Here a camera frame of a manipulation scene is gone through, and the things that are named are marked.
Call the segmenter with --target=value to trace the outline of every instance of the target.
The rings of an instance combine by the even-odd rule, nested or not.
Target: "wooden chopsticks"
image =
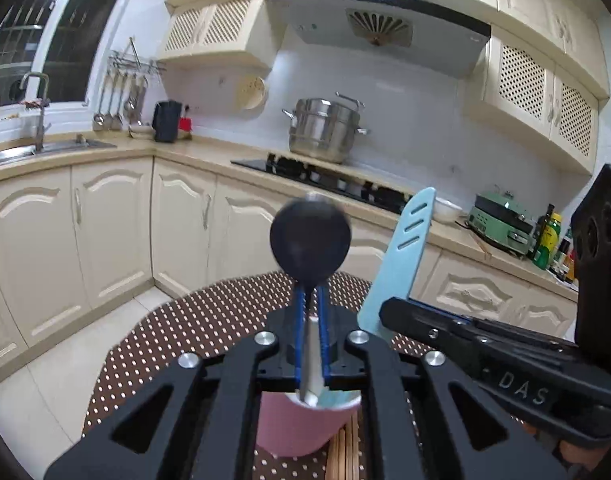
[[[359,480],[359,414],[330,439],[325,480]]]

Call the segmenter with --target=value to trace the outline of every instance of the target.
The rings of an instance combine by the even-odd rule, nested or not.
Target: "round table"
[[[345,272],[329,280],[330,301],[357,312],[370,283]],[[268,312],[290,303],[292,280],[283,272],[225,280],[162,304],[141,320],[106,356],[88,406],[82,436],[133,396],[183,352],[208,358],[227,352],[264,327]],[[399,352],[422,356],[428,347],[397,335]],[[275,457],[257,447],[255,480],[325,478],[328,446],[300,458]],[[359,470],[365,480],[359,443]]]

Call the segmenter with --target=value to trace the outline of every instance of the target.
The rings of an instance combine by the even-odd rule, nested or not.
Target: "light blue spatula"
[[[393,333],[381,324],[381,305],[393,297],[407,299],[423,256],[436,195],[437,190],[426,187],[403,208],[377,278],[372,282],[357,316],[362,330],[388,342]]]

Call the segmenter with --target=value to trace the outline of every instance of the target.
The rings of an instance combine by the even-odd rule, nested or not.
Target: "black stove burner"
[[[302,182],[396,214],[401,214],[410,199],[410,195],[395,189],[378,186],[368,180],[351,179],[347,175],[274,153],[270,153],[266,160],[233,160],[232,163]]]

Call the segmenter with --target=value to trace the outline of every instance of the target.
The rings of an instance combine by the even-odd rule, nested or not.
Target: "pink container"
[[[352,417],[361,394],[333,408],[313,408],[296,394],[263,392],[256,443],[277,456],[304,456],[321,448]]]

